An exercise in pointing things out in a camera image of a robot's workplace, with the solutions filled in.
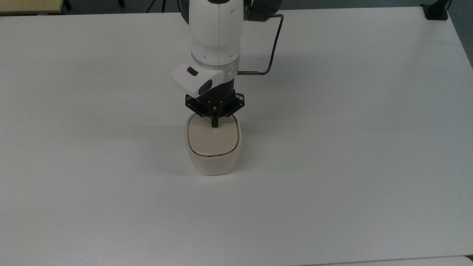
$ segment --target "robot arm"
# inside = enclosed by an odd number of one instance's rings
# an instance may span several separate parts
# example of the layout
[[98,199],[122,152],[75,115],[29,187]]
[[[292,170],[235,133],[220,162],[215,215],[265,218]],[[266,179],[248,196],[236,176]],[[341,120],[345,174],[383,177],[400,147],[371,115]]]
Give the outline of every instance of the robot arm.
[[[211,118],[212,127],[218,127],[219,118],[231,116],[245,106],[244,96],[234,90],[243,21],[264,22],[274,17],[281,3],[282,0],[182,0],[181,15],[191,27],[192,46],[187,61],[172,72],[172,80],[187,93],[186,106]],[[266,74],[274,48],[266,72],[241,73]]]
[[172,79],[198,98],[238,73],[243,0],[191,0],[189,25],[191,54],[172,72]]

